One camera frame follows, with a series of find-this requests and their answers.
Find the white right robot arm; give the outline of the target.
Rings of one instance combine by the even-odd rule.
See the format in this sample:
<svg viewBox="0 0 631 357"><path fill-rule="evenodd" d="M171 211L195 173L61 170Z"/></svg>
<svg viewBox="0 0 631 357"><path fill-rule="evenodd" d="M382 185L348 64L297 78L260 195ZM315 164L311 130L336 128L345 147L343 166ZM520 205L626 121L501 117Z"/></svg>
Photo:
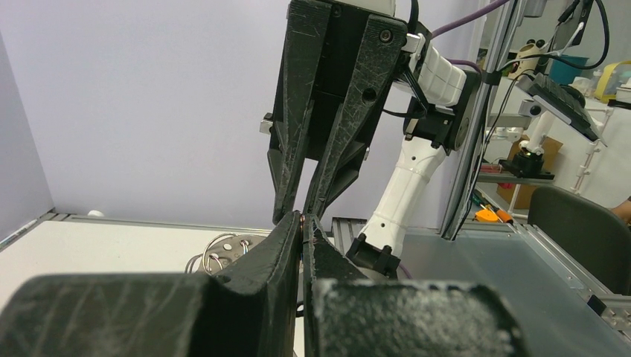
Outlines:
<svg viewBox="0 0 631 357"><path fill-rule="evenodd" d="M291 1L267 151L275 190L272 221L293 209L304 162L316 162L303 211L322 216L355 180L391 87L409 87L403 141L379 204L347 258L394 279L421 193L470 126L481 75L442 57L434 33L393 1Z"/></svg>

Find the monitor on stand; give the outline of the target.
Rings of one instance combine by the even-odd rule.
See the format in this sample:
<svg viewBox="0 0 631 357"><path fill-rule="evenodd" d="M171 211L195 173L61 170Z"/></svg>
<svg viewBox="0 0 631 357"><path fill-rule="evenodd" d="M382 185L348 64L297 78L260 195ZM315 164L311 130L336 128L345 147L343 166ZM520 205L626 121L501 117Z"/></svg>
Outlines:
<svg viewBox="0 0 631 357"><path fill-rule="evenodd" d="M529 77L536 68L537 58L527 56L541 54L546 42L527 42L516 56L516 65L509 76L516 79L516 86L531 99L522 103L524 115L537 118L535 129L527 140L519 142L518 151L510 159L499 162L502 169L520 179L552 181L555 175L544 168L545 149L543 144L552 124L559 119L592 143L602 138L601 129L585 109L585 97L570 86L560 85L544 74Z"/></svg>

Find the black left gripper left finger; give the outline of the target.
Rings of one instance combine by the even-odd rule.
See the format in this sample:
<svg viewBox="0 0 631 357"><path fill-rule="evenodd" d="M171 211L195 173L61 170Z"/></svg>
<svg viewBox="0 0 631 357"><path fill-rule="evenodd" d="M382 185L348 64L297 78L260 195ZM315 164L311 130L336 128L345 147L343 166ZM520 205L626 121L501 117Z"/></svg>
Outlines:
<svg viewBox="0 0 631 357"><path fill-rule="evenodd" d="M212 275L216 230L43 222L1 253L1 354L291 356L301 220Z"/></svg>

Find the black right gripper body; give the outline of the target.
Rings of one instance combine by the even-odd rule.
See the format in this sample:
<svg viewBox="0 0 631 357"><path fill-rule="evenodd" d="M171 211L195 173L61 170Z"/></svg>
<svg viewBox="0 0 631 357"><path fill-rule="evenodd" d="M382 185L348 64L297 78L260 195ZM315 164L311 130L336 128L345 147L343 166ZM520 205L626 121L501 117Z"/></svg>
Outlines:
<svg viewBox="0 0 631 357"><path fill-rule="evenodd" d="M316 166L323 157L324 148L330 136L336 111L345 100L368 17L375 14L399 19L396 16L396 4L394 1L324 2L331 4L331 12L324 38L324 46L321 50L321 58L318 63L315 84L311 94L310 103L313 105L313 110L307 131L308 148L304 160L304 163L307 160L313 160ZM419 4L413 1L411 3L409 19L399 19L407 25L406 39L408 35L417 30L419 10ZM268 114L268 119L271 121L271 128L267 158L274 190L276 181L278 180L278 173L280 172L279 166L281 159L281 153L279 152L281 145L279 144L274 124L282 121L283 52L284 46L278 74L278 86L275 92L275 102L272 111ZM382 94L377 99L365 124L343 155L342 167L337 172L329 197L339 196L357 180L365 152L373 140L380 112L388 95L388 90L394 80L402 72L403 62L407 57L402 47L391 79L387 82Z"/></svg>

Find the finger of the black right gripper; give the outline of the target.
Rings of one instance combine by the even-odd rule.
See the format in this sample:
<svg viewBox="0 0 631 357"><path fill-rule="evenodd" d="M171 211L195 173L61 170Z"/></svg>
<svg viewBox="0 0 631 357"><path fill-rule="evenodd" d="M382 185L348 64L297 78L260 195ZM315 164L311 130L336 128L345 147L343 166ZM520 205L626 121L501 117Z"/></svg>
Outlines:
<svg viewBox="0 0 631 357"><path fill-rule="evenodd" d="M273 222L290 212L307 155L310 103L331 12L324 1L291 1L282 58L282 121L276 122L281 148Z"/></svg>
<svg viewBox="0 0 631 357"><path fill-rule="evenodd" d="M325 212L334 179L342 167L343 155L391 79L406 34L407 25L399 19L375 14L368 17L345 100L336 111L303 213L322 216Z"/></svg>

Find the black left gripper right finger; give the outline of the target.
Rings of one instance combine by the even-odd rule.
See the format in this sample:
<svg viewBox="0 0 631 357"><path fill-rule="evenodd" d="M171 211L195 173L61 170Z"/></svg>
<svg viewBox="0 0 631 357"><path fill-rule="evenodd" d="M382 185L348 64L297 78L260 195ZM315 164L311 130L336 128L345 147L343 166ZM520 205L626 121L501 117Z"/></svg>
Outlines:
<svg viewBox="0 0 631 357"><path fill-rule="evenodd" d="M373 280L302 223L307 356L526 356L507 301L475 282Z"/></svg>

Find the grey office chair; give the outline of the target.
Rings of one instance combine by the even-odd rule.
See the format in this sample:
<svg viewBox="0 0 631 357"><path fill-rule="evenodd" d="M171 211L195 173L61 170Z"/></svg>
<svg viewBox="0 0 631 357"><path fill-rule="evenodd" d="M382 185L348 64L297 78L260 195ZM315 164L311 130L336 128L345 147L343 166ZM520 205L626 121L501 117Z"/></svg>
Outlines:
<svg viewBox="0 0 631 357"><path fill-rule="evenodd" d="M630 294L630 230L609 209L553 185L531 195L538 227L611 292Z"/></svg>

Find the metal ring plate with keyrings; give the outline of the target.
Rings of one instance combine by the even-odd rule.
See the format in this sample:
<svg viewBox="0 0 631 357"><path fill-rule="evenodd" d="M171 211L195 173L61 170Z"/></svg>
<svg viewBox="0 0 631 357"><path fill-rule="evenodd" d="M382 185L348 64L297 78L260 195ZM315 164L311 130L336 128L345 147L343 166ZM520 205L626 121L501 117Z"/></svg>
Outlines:
<svg viewBox="0 0 631 357"><path fill-rule="evenodd" d="M201 254L193 255L185 265L185 274L218 274L240 259L266 237L257 234L224 233L214 237Z"/></svg>

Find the orange tools on shelf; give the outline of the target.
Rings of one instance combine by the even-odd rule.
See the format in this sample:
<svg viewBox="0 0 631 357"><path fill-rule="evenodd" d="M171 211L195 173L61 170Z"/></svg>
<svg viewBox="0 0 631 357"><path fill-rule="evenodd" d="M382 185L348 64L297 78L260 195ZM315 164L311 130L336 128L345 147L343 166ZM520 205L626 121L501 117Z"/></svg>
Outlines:
<svg viewBox="0 0 631 357"><path fill-rule="evenodd" d="M475 190L472 193L471 201L480 208L480 210L475 213L475 220L488 223L514 223L513 217L508 212L493 205L478 191Z"/></svg>

